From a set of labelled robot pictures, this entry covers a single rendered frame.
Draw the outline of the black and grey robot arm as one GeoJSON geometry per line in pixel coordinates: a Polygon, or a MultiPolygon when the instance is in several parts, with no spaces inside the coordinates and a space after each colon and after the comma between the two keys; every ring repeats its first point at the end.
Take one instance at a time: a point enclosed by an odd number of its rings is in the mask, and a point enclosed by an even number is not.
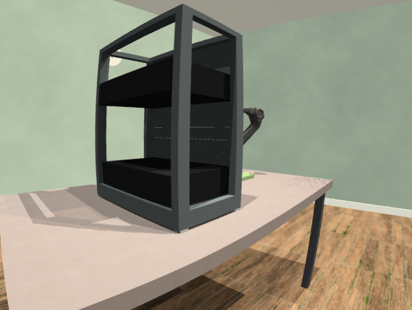
{"type": "Polygon", "coordinates": [[[261,126],[261,120],[263,120],[264,111],[261,108],[254,108],[254,107],[244,107],[244,113],[249,115],[250,125],[247,129],[243,132],[243,145],[251,138],[251,136],[258,130],[261,126]]]}

